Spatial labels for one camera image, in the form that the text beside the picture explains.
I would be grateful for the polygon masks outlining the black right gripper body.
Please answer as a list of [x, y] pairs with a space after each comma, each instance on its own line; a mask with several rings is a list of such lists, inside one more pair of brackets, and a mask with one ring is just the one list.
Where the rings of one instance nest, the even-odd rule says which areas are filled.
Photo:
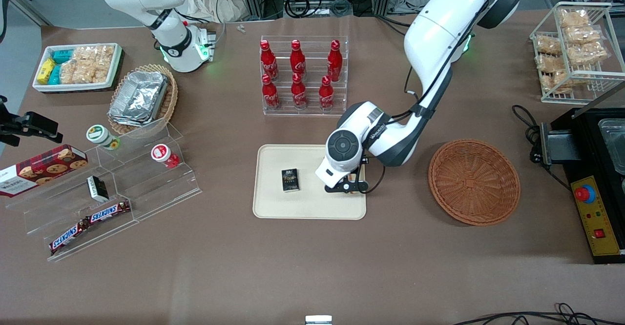
[[7, 98], [0, 97], [0, 130], [1, 131], [22, 131], [21, 117], [12, 114], [6, 108]]

